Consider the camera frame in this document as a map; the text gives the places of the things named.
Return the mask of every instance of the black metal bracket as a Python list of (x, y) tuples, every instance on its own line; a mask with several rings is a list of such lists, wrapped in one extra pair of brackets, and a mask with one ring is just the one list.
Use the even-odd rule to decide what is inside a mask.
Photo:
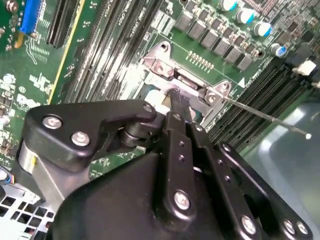
[[(48, 116), (58, 118), (61, 126), (45, 127), (43, 120)], [(156, 116), (154, 108), (143, 100), (39, 106), (25, 117), (22, 140), (39, 157), (67, 171), (78, 172), (96, 159), (135, 147), (122, 144), (119, 130), (131, 123), (151, 123)], [(72, 142), (71, 137), (77, 132), (89, 137), (88, 145)]]
[[(142, 100), (29, 111), (19, 158), (36, 156), (42, 168), (23, 161), (23, 169), (38, 176), (54, 165), (49, 166), (49, 180), (79, 176), (91, 161), (110, 153), (147, 149), (108, 174), (74, 189), (69, 186), (66, 199), (56, 202), (59, 210), (49, 239), (123, 239), (124, 232), (132, 239), (156, 240), (313, 239), (308, 225), (230, 145), (212, 147), (205, 130), (191, 122), (188, 99), (178, 90), (169, 95), (167, 116)], [(61, 126), (46, 127), (47, 116), (59, 119)], [(87, 145), (72, 141), (79, 131), (89, 136)], [(45, 186), (38, 185), (43, 192)]]

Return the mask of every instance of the green circuit board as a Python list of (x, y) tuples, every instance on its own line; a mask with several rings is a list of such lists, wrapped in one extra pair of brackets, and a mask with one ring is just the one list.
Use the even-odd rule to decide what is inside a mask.
[[(0, 5), (0, 29), (2, 26), (8, 29), (13, 24), (12, 19), (17, 19), (10, 49), (7, 47), (7, 38), (10, 38), (7, 31), (0, 37), (0, 96), (10, 100), (7, 104), (0, 102), (2, 115), (10, 118), (10, 123), (0, 131), (0, 163), (6, 166), (11, 166), (14, 160), (24, 116), (30, 108), (46, 104), (136, 98), (148, 75), (138, 68), (141, 59), (162, 41), (170, 43), (171, 59), (202, 81), (212, 86), (223, 80), (230, 81), (232, 88), (229, 97), (233, 99), (245, 93), (268, 67), (275, 57), (270, 51), (272, 44), (279, 43), (289, 52), (306, 42), (316, 57), (320, 50), (320, 1), (240, 0), (235, 9), (222, 11), (218, 0), (79, 0), (61, 47), (47, 43), (59, 1), (42, 0), (34, 34), (25, 35), (19, 31), (19, 22), (23, 21), (28, 1), (17, 1), (17, 14), (8, 12), (5, 6)], [(158, 9), (149, 24), (145, 24), (142, 19), (155, 6)], [(120, 13), (118, 18), (111, 11), (114, 8)], [(251, 23), (237, 22), (237, 12), (241, 8), (254, 11)], [(204, 11), (208, 14), (201, 19)], [(190, 16), (191, 21), (181, 30), (179, 19), (184, 15)], [(218, 27), (213, 25), (216, 19), (220, 20)], [(205, 27), (195, 39), (191, 37), (191, 30), (198, 21)], [(261, 21), (272, 24), (273, 30), (267, 37), (257, 37), (253, 33), (255, 24)], [(144, 24), (146, 29), (138, 32), (143, 35), (134, 36), (137, 34), (135, 31)], [(219, 55), (214, 53), (213, 48), (204, 47), (202, 41), (210, 30), (219, 39), (225, 39), (229, 49), (236, 48), (243, 56), (249, 57), (251, 63), (241, 70), (238, 62), (226, 62), (226, 53)], [(312, 34), (311, 39), (305, 39), (307, 33)], [(237, 44), (239, 36), (243, 40)], [(93, 56), (94, 64), (90, 65), (86, 59), (91, 55), (86, 54), (86, 50), (90, 41), (98, 43), (102, 38), (106, 39), (105, 44), (109, 43), (113, 52)], [(84, 67), (86, 71), (90, 69), (91, 73), (87, 77), (79, 77), (79, 81), (75, 82)], [(96, 83), (91, 80), (95, 75), (98, 76)], [(303, 99), (311, 92), (310, 89), (307, 91)], [(209, 119), (207, 131), (229, 107), (226, 104), (218, 115)], [(133, 153), (97, 160), (91, 165), (91, 176), (97, 177), (108, 172), (141, 153), (137, 149)]]

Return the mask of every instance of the metal rod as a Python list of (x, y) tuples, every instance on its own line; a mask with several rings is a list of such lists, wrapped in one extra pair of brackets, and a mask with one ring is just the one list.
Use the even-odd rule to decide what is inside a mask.
[(216, 90), (214, 90), (213, 92), (216, 95), (218, 95), (219, 97), (221, 97), (224, 100), (226, 100), (228, 103), (231, 103), (231, 104), (233, 104), (233, 105), (235, 105), (235, 106), (237, 106), (237, 107), (239, 107), (239, 108), (241, 108), (243, 110), (246, 110), (246, 111), (248, 111), (248, 112), (250, 112), (250, 113), (252, 113), (254, 115), (257, 115), (257, 116), (259, 116), (259, 117), (261, 117), (261, 118), (263, 118), (265, 120), (268, 120), (268, 121), (270, 121), (272, 123), (276, 123), (278, 125), (281, 125), (282, 127), (288, 129), (291, 132), (304, 135), (305, 139), (307, 139), (307, 140), (311, 139), (311, 137), (312, 137), (311, 133), (305, 132), (305, 131), (303, 131), (303, 130), (301, 130), (301, 129), (299, 129), (299, 128), (291, 125), (291, 124), (285, 123), (284, 121), (282, 121), (282, 120), (280, 120), (280, 119), (278, 119), (276, 117), (270, 116), (270, 115), (265, 114), (265, 113), (263, 113), (263, 112), (261, 112), (259, 110), (254, 109), (253, 107), (250, 107), (250, 106), (245, 105), (245, 104), (243, 104), (241, 102), (238, 102), (238, 101), (235, 101), (233, 99), (230, 99), (230, 98), (224, 96), (221, 92), (218, 92)]

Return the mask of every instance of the white capacitor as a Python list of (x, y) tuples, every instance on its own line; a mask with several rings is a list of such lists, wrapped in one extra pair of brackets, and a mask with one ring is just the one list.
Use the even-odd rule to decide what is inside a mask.
[(249, 24), (254, 20), (254, 18), (255, 18), (255, 12), (249, 8), (241, 8), (236, 13), (236, 19), (240, 24)]
[(237, 0), (220, 0), (220, 6), (223, 11), (231, 11), (236, 8)]
[(253, 27), (254, 35), (260, 37), (267, 37), (270, 35), (272, 26), (268, 22), (260, 21), (257, 22)]
[(287, 49), (279, 43), (272, 44), (270, 51), (278, 58), (282, 58), (287, 53)]

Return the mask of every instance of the silver bolt head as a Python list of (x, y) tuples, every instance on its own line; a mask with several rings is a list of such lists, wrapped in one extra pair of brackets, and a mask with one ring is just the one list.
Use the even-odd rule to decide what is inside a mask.
[(80, 147), (85, 147), (88, 146), (90, 143), (90, 138), (88, 134), (82, 132), (82, 131), (77, 131), (71, 136), (72, 142)]
[(291, 233), (292, 235), (294, 235), (296, 233), (293, 224), (289, 220), (284, 220), (283, 223), (289, 233)]
[(251, 235), (257, 232), (255, 224), (251, 221), (248, 216), (243, 216), (241, 218), (241, 222), (243, 224), (244, 229)]
[(231, 152), (231, 149), (230, 149), (229, 146), (223, 144), (223, 148), (224, 148), (224, 150), (226, 150), (227, 152)]
[(189, 198), (181, 191), (176, 191), (174, 193), (174, 202), (181, 210), (187, 210), (190, 208)]
[(143, 109), (149, 113), (152, 113), (152, 107), (149, 104), (143, 105)]
[(296, 223), (296, 225), (298, 226), (300, 232), (302, 232), (305, 235), (308, 235), (308, 229), (306, 228), (306, 226), (302, 222), (298, 221)]
[(58, 129), (61, 128), (62, 122), (59, 118), (55, 116), (47, 116), (42, 120), (42, 124), (48, 129)]
[(211, 95), (211, 96), (209, 96), (209, 98), (208, 98), (208, 101), (209, 101), (209, 103), (213, 103), (214, 101), (216, 100), (216, 96), (214, 96), (214, 95)]
[(202, 127), (201, 127), (200, 125), (196, 125), (195, 128), (196, 128), (199, 132), (202, 131)]

